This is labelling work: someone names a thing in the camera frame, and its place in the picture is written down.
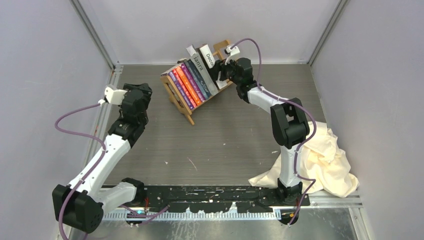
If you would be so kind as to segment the stack of grey magazines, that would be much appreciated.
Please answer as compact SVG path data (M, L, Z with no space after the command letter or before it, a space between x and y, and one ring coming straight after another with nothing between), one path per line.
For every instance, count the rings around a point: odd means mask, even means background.
M194 48L193 45L190 45L186 48L189 59L191 61L190 66L196 70L199 82L201 83L203 89L206 91L209 97L213 97L216 94L219 93L217 86L212 81L212 78L206 69L205 64L203 63L203 60L200 56L200 54L197 52L197 50Z

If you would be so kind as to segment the floral Louisa May Alcott book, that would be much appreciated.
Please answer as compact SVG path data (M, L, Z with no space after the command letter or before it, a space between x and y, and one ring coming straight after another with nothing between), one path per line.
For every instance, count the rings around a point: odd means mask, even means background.
M196 68L195 64L190 59L184 60L184 63L187 65L187 68L190 71L190 74L192 75L196 84L198 85L200 91L202 92L204 99L208 100L211 97L211 93L210 93L203 77L201 76L199 70Z

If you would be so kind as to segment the white Decorate Furniture book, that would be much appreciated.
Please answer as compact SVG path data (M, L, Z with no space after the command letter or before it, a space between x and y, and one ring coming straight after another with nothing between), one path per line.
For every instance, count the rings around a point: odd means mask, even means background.
M215 66L216 59L209 47L208 44L204 44L198 48L200 56L202 57L203 63L212 79L213 83L216 85L217 89L221 91L223 88L226 88L228 83L226 80L221 80L221 71L219 66Z

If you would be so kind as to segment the blue Nineteen Eighty-Four book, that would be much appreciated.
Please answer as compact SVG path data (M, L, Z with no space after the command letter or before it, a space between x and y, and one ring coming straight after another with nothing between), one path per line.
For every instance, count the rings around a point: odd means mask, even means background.
M202 91L198 87L192 73L190 72L189 63L186 59L182 61L181 69L183 70L184 74L186 75L189 83L191 84L191 87L193 88L194 92L197 95L197 98L200 100L201 103L206 101L206 98L204 97Z

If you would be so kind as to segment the red Treehouse book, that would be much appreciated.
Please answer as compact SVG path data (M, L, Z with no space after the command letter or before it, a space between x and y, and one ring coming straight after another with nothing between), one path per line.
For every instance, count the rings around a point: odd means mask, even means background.
M170 75L173 76L173 79L175 79L174 84L177 86L178 90L180 91L183 99L187 103L190 110L193 110L197 105L195 101L192 99L189 91L187 90L186 86L184 85L183 81L181 80L179 74L175 69L172 70L172 73Z

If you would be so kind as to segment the orange 78-Storey Treehouse book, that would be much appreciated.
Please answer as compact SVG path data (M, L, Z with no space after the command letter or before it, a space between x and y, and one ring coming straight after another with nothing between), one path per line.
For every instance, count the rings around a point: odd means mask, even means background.
M196 93L194 92L191 84L189 83L185 73L183 72L183 70L180 66L176 67L176 72L178 73L178 75L181 78L185 88L188 91L188 95L189 95L189 98L190 98L190 100L193 104L193 107L196 108L201 103L201 101L198 99Z

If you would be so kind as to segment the magenta paperback book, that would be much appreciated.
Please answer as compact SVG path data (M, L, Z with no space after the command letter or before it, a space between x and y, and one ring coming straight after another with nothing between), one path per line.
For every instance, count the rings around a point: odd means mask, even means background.
M181 80L188 90L192 100L194 101L194 107L201 105L204 101L204 97L186 65L184 63L180 63L177 67L177 72L180 75Z

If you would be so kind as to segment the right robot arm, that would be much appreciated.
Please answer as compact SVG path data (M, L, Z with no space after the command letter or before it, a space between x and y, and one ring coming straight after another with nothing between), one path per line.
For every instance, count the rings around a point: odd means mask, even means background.
M267 91L254 79L251 60L216 60L209 69L214 81L230 80L236 85L237 95L248 104L270 114L274 140L280 146L280 173L275 189L279 202L291 205L302 195L303 183L298 174L300 153L310 133L301 101L282 98Z

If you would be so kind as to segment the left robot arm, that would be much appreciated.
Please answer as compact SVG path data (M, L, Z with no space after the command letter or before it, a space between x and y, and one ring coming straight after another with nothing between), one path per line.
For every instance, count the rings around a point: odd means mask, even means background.
M117 163L145 131L152 93L147 83L126 83L122 89L107 85L103 98L96 104L73 110L56 120L54 126L58 131L100 143L99 150L83 170L67 185L58 184L52 191L54 214L63 239L67 238L64 226L90 234L97 229L105 214L124 204L138 207L145 202L147 191L144 183L130 177L109 190L101 191L101 188ZM59 127L65 117L103 105L119 107L119 117L105 139Z

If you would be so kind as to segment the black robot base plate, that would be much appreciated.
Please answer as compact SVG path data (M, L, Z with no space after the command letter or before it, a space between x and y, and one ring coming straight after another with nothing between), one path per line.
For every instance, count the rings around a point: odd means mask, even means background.
M165 209L168 213L204 212L226 213L235 206L238 213L268 213L274 207L308 206L308 196L302 184L277 188L250 185L144 185L128 208L142 208L149 212Z

